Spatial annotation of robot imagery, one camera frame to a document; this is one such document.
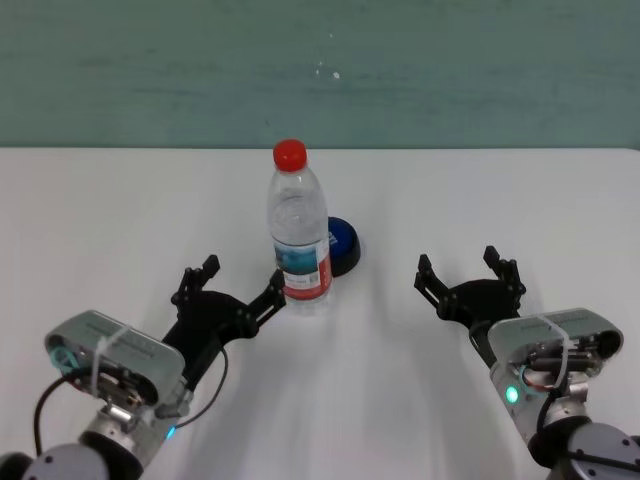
clear plastic bottle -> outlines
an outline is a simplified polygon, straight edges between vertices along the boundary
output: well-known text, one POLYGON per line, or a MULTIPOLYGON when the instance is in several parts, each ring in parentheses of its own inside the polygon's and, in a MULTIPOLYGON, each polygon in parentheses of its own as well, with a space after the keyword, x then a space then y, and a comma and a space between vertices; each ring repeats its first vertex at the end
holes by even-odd
POLYGON ((307 166, 299 140, 284 140, 273 149, 276 171, 271 179, 268 221, 276 263, 285 277, 289 299, 324 298, 331 286, 327 205, 318 179, 307 166))

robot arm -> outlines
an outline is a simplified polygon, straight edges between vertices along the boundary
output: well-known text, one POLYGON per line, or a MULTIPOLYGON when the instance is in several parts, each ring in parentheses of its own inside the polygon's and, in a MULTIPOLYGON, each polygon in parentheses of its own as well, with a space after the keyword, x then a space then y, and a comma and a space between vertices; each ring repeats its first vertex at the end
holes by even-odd
POLYGON ((36 409, 38 457, 34 461, 23 454, 3 457, 0 478, 138 479, 175 429, 204 412, 179 423, 189 413, 198 382, 219 353, 226 362, 224 346, 237 338, 255 337, 285 305, 279 271, 249 304, 224 293, 203 291, 219 269, 218 258, 210 256, 202 268, 185 271, 171 299, 178 308, 178 320, 162 342, 95 311, 77 315, 47 335, 47 352, 64 375, 45 392, 36 409), (82 433, 79 444, 43 453, 40 410, 48 394, 67 381, 106 405, 82 433))
POLYGON ((549 480, 640 478, 640 447, 605 424, 592 423, 588 380, 622 347, 622 333, 586 309, 519 317, 526 292, 515 260, 487 247, 498 277, 451 289, 420 257, 415 287, 443 320, 461 323, 533 459, 549 480))

black cable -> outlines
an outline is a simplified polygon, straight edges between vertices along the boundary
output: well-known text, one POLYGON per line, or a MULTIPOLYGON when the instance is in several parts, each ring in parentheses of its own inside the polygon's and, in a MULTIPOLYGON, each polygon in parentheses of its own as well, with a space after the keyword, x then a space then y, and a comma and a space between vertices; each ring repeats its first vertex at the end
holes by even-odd
POLYGON ((620 460, 613 460, 612 458, 598 457, 595 455, 588 455, 584 452, 567 452, 567 457, 573 460, 579 460, 583 462, 597 463, 599 465, 606 465, 607 467, 621 468, 623 470, 629 470, 631 472, 640 473, 640 465, 634 465, 633 463, 622 462, 620 460))
POLYGON ((554 388, 549 391, 549 395, 545 399, 542 404, 542 408, 540 408, 540 413, 538 413, 538 421, 536 423, 536 431, 540 434, 544 430, 544 421, 547 418, 547 413, 549 412, 549 407, 551 404, 555 402, 558 398, 562 396, 562 390, 560 388, 554 388))
POLYGON ((40 416, 42 414, 42 408, 44 407, 47 398, 63 383, 74 382, 79 378, 91 375, 91 367, 77 368, 69 373, 65 373, 62 377, 53 382, 42 393, 38 403, 36 404, 36 410, 33 413, 33 438, 36 444, 36 456, 42 455, 42 438, 40 436, 40 416))
POLYGON ((493 322, 491 322, 490 320, 485 320, 483 322, 474 323, 469 328, 469 341, 471 342, 471 345, 473 345, 473 348, 475 348, 478 353, 480 353, 480 350, 479 350, 480 346, 478 345, 478 342, 475 339, 475 334, 478 330, 482 328, 490 327, 492 323, 493 322))
POLYGON ((227 371, 229 370, 229 356, 227 355, 227 351, 224 349, 224 347, 222 347, 220 352, 222 353, 222 356, 224 357, 224 370, 222 372, 222 377, 220 378, 220 383, 218 384, 218 388, 216 389, 216 392, 213 394, 213 397, 211 398, 211 400, 209 400, 209 403, 207 403, 202 410, 200 410, 198 413, 196 413, 193 417, 189 418, 188 420, 185 420, 182 423, 178 423, 174 427, 176 430, 178 428, 186 427, 187 425, 189 425, 190 423, 195 422, 198 418, 200 418, 202 415, 207 413, 207 410, 209 410, 209 408, 211 408, 211 405, 213 405, 215 403, 215 401, 218 398, 218 395, 220 395, 220 391, 222 390, 222 386, 224 385, 224 381, 227 378, 227 371))

green wall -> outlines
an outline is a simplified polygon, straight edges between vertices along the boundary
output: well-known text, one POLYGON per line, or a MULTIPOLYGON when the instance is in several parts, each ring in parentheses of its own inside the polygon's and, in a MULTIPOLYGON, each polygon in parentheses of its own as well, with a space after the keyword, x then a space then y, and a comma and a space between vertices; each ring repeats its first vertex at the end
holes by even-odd
POLYGON ((2 146, 288 136, 638 147, 640 0, 0 0, 2 146))

table surface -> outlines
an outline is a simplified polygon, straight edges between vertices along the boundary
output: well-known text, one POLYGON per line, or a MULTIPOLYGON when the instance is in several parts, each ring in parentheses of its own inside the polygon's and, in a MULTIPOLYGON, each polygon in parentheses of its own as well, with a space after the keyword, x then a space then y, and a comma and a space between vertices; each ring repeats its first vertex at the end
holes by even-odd
MULTIPOLYGON (((519 261, 522 314, 587 307, 625 334, 591 384, 595 421, 640 433, 640 153, 630 150, 310 152, 358 267, 331 305, 289 307, 229 346, 217 404, 166 442, 153 479, 543 479, 464 329, 412 287, 426 252, 450 285, 491 277, 487 244, 519 261)), ((162 337, 186 266, 248 301, 274 268, 266 150, 0 150, 0 452, 33 452, 54 378, 45 334, 94 308, 162 337)), ((216 361, 196 391, 206 402, 216 361)), ((61 389, 46 447, 75 441, 99 402, 61 389)))

